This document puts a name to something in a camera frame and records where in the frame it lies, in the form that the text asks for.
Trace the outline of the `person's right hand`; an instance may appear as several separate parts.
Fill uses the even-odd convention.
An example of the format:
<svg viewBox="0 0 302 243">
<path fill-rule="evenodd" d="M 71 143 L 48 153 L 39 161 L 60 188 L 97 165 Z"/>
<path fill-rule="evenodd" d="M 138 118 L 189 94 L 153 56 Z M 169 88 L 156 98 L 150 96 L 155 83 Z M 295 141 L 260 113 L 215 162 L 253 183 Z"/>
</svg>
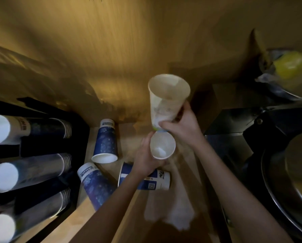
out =
<svg viewBox="0 0 302 243">
<path fill-rule="evenodd" d="M 177 135 L 181 140 L 195 149 L 205 143 L 205 137 L 197 122 L 197 118 L 191 109 L 188 101 L 185 101 L 182 106 L 182 117 L 176 122 L 178 124 Z"/>
</svg>

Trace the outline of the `person's left hand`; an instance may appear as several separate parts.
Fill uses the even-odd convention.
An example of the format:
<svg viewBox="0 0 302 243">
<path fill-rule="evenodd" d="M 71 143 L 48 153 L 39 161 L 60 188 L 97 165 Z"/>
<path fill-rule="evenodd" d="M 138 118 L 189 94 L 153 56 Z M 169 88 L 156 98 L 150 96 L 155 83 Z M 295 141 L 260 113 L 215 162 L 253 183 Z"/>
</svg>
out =
<svg viewBox="0 0 302 243">
<path fill-rule="evenodd" d="M 166 163 L 166 160 L 155 159 L 151 154 L 151 151 L 141 151 L 139 146 L 130 174 L 132 174 L 132 176 L 138 180 L 143 180 L 145 177 L 149 176 L 156 168 L 162 167 Z"/>
</svg>

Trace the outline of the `small white paper cup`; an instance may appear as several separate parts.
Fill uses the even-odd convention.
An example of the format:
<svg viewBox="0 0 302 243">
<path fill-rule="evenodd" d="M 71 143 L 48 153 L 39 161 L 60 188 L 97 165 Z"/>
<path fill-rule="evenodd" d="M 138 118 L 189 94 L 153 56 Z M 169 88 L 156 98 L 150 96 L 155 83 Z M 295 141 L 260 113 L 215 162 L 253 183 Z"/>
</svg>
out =
<svg viewBox="0 0 302 243">
<path fill-rule="evenodd" d="M 175 149 L 176 141 L 169 132 L 156 131 L 151 137 L 150 150 L 155 159 L 167 159 L 173 155 Z"/>
</svg>

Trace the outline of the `tall white paper cup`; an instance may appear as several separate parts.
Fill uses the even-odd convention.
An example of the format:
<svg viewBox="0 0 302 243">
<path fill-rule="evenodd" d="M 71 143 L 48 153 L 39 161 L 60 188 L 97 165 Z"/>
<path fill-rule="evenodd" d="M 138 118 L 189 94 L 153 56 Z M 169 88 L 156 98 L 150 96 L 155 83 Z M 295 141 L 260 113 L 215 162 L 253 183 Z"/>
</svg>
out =
<svg viewBox="0 0 302 243">
<path fill-rule="evenodd" d="M 190 85 L 173 74 L 159 74 L 148 82 L 150 94 L 151 123 L 155 131 L 164 131 L 162 121 L 173 121 L 185 100 L 189 97 Z"/>
</svg>

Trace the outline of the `person's right forearm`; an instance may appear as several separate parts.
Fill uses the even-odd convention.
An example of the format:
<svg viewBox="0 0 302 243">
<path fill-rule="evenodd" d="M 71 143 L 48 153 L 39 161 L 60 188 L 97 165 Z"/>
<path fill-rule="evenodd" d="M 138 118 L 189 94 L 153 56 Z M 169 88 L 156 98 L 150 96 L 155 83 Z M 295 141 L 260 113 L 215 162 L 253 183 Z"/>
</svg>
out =
<svg viewBox="0 0 302 243">
<path fill-rule="evenodd" d="M 228 169 L 203 135 L 194 135 L 190 146 L 200 159 L 243 243 L 293 243 L 268 210 Z"/>
</svg>

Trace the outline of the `person's left forearm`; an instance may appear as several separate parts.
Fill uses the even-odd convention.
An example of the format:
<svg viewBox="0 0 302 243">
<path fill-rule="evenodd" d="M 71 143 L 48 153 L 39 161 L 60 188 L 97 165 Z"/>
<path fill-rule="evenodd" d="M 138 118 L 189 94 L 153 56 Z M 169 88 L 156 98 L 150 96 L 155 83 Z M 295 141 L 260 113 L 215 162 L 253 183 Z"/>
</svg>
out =
<svg viewBox="0 0 302 243">
<path fill-rule="evenodd" d="M 111 243 L 139 183 L 154 170 L 155 168 L 133 168 L 69 243 Z"/>
</svg>

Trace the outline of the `blue and white paper cup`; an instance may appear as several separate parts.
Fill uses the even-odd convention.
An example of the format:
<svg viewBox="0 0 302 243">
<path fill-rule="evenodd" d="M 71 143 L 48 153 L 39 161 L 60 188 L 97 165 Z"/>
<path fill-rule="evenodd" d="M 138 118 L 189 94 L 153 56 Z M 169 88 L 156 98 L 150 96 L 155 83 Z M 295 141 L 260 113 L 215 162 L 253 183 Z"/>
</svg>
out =
<svg viewBox="0 0 302 243">
<path fill-rule="evenodd" d="M 118 187 L 123 183 L 124 179 L 132 171 L 133 164 L 123 163 L 121 166 L 119 178 L 118 178 Z M 163 171 L 155 169 L 149 176 L 145 177 L 137 187 L 137 190 L 169 190 L 171 182 L 171 174 L 168 171 Z"/>
</svg>

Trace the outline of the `blue patterned paper cup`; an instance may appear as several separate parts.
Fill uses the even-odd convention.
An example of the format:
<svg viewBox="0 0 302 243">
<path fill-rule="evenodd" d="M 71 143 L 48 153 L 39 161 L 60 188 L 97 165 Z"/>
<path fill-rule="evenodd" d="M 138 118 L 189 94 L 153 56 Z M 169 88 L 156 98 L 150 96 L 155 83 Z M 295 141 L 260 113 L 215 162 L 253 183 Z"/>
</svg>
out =
<svg viewBox="0 0 302 243">
<path fill-rule="evenodd" d="M 101 120 L 91 160 L 98 164 L 108 164 L 118 160 L 115 122 L 112 119 Z"/>
<path fill-rule="evenodd" d="M 117 188 L 92 162 L 83 164 L 77 170 L 77 175 L 95 211 L 107 201 Z"/>
</svg>

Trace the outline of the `clear plastic cup sleeve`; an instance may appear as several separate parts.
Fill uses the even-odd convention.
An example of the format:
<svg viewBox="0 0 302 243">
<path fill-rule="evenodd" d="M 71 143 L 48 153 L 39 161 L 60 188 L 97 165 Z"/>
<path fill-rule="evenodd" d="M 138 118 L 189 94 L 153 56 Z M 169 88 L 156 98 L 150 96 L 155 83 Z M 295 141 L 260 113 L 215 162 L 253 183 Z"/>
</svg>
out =
<svg viewBox="0 0 302 243">
<path fill-rule="evenodd" d="M 148 193 L 144 219 L 151 223 L 164 222 L 182 231 L 190 228 L 195 211 L 179 173 L 180 158 L 182 155 L 176 149 L 165 166 L 171 174 L 170 188 L 167 191 L 155 190 Z"/>
</svg>

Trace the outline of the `black appliance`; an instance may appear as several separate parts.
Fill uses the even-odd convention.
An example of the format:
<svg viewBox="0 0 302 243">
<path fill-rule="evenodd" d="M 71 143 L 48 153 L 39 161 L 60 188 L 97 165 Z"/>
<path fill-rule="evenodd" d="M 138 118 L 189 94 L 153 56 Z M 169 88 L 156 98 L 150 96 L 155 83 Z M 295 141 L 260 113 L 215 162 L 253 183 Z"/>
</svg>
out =
<svg viewBox="0 0 302 243">
<path fill-rule="evenodd" d="M 302 234 L 270 197 L 261 171 L 264 150 L 287 144 L 302 133 L 302 107 L 266 110 L 255 116 L 250 113 L 250 109 L 223 110 L 205 137 L 237 179 L 296 243 L 302 243 Z"/>
</svg>

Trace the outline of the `black cup dispenser rack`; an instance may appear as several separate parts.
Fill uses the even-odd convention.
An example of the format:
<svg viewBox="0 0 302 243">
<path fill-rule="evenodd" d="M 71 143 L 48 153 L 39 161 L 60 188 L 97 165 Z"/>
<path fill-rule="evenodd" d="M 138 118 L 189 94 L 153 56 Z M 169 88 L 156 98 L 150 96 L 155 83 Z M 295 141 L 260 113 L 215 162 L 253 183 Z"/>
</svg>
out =
<svg viewBox="0 0 302 243">
<path fill-rule="evenodd" d="M 0 101 L 0 115 L 58 118 L 72 124 L 72 136 L 68 139 L 56 136 L 28 136 L 21 138 L 19 145 L 0 145 L 0 163 L 40 155 L 61 153 L 72 155 L 72 166 L 68 172 L 36 185 L 0 193 L 0 211 L 13 208 L 15 214 L 19 215 L 53 195 L 67 188 L 71 189 L 70 202 L 63 211 L 10 242 L 41 243 L 76 210 L 80 191 L 80 179 L 76 172 L 84 164 L 89 126 L 78 114 L 60 110 L 29 97 L 18 98 L 18 101 L 24 103 L 29 109 Z"/>
</svg>

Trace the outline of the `stack of blue paper cups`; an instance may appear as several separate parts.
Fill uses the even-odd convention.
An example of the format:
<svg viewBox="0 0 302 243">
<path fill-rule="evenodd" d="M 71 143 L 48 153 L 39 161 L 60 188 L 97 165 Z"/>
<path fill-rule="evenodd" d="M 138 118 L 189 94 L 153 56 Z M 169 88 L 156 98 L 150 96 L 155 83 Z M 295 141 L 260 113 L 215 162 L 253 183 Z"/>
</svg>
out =
<svg viewBox="0 0 302 243">
<path fill-rule="evenodd" d="M 36 185 L 68 172 L 69 153 L 40 155 L 0 163 L 0 193 Z"/>
<path fill-rule="evenodd" d="M 25 118 L 0 115 L 0 145 L 19 145 L 28 136 L 72 136 L 72 124 L 58 118 Z"/>
<path fill-rule="evenodd" d="M 16 215 L 13 208 L 0 211 L 0 243 L 10 243 L 27 230 L 53 218 L 70 202 L 71 189 L 67 188 L 39 204 Z"/>
</svg>

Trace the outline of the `large clear plastic bag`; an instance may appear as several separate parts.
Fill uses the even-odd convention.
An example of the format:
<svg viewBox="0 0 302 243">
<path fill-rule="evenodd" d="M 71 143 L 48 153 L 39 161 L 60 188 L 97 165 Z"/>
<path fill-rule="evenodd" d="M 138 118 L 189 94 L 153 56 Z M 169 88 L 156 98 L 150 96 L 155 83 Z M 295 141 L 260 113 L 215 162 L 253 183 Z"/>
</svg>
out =
<svg viewBox="0 0 302 243">
<path fill-rule="evenodd" d="M 93 87 L 69 66 L 50 67 L 0 46 L 0 101 L 20 106 L 17 99 L 24 97 L 74 111 L 86 121 L 117 118 L 113 105 L 100 100 Z"/>
</svg>

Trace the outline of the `metal bowl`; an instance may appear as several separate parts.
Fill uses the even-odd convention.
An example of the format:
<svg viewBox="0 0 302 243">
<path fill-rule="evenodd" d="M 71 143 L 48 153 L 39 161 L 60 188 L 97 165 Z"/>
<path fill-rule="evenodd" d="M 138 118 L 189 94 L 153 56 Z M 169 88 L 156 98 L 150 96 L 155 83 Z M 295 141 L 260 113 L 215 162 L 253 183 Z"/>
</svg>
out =
<svg viewBox="0 0 302 243">
<path fill-rule="evenodd" d="M 265 187 L 284 217 L 302 234 L 302 133 L 261 157 Z"/>
</svg>

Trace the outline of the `yellow item in plastic bag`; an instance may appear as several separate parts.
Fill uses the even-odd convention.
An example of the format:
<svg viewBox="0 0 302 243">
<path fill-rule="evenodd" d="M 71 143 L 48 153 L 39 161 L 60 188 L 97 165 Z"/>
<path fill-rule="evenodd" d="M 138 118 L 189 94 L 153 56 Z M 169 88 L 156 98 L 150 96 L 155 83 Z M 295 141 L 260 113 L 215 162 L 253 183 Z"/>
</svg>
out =
<svg viewBox="0 0 302 243">
<path fill-rule="evenodd" d="M 261 75 L 254 81 L 276 97 L 289 101 L 302 100 L 302 53 L 292 49 L 269 49 L 272 64 L 261 55 Z"/>
</svg>

